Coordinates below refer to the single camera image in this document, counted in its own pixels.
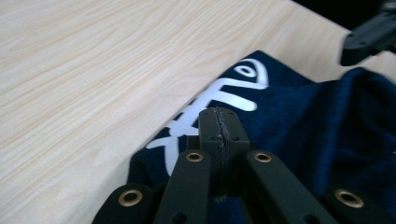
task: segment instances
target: navy blue fabric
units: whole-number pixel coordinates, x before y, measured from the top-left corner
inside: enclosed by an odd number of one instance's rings
[[[365,192],[396,217],[396,88],[383,76],[356,68],[341,79],[315,83],[261,51],[247,56],[265,65],[265,90],[224,86],[221,91],[257,104],[253,111],[213,100],[208,107],[237,113],[255,148],[274,152],[314,194],[332,184]],[[252,81],[235,67],[219,78]],[[155,138],[169,136],[168,128]],[[186,136],[178,138],[179,151]],[[154,187],[169,178],[164,147],[143,148],[130,165],[128,183]],[[245,223],[240,201],[211,203],[210,223]]]

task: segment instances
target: folded cloth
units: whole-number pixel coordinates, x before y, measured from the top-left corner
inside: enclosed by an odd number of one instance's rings
[[[255,51],[191,102],[131,159],[128,183],[167,181],[198,113],[234,111],[257,149],[274,152],[316,195],[342,184],[366,193],[396,217],[396,87],[356,68],[316,83]],[[210,204],[210,223],[246,223],[239,199]]]

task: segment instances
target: tabletop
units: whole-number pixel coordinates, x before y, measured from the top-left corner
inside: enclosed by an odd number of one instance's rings
[[[339,78],[348,30],[287,0],[0,2],[0,223],[91,223],[131,156],[260,49]],[[383,52],[358,66],[396,80]]]

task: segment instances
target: white logo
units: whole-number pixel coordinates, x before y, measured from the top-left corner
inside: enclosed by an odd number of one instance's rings
[[[240,62],[249,62],[254,68],[239,65],[234,71],[245,77],[255,77],[256,82],[242,81],[232,78],[219,78],[213,82],[209,88],[203,91],[191,104],[188,105],[177,120],[172,120],[166,127],[169,128],[169,137],[152,140],[146,148],[164,147],[166,172],[171,175],[179,154],[178,138],[183,135],[198,135],[198,129],[192,127],[198,119],[198,114],[206,109],[213,100],[223,102],[245,111],[256,110],[257,104],[243,97],[221,91],[224,86],[234,86],[240,88],[250,88],[264,90],[268,87],[268,74],[265,66],[255,59],[244,59]]]

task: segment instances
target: dark background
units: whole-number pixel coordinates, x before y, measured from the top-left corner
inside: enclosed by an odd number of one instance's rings
[[[294,0],[352,30],[379,12],[382,0]]]

